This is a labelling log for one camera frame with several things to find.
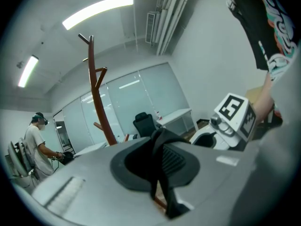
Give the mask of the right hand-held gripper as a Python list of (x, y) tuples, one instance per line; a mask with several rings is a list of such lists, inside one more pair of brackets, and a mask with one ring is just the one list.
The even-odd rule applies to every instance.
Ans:
[(256, 114), (250, 101), (228, 93), (214, 109), (208, 125), (196, 131), (192, 145), (229, 150), (246, 144), (254, 129)]

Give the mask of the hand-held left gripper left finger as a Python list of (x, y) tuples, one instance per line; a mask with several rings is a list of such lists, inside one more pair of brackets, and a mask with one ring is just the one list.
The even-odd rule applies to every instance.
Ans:
[(114, 179), (124, 188), (138, 192), (152, 191), (150, 179), (150, 138), (139, 138), (113, 146), (110, 171)]

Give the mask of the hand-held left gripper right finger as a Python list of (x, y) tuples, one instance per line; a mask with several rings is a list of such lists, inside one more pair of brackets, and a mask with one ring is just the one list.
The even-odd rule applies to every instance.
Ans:
[(172, 144), (163, 145), (161, 185), (176, 188), (188, 185), (198, 174), (200, 163), (197, 157)]

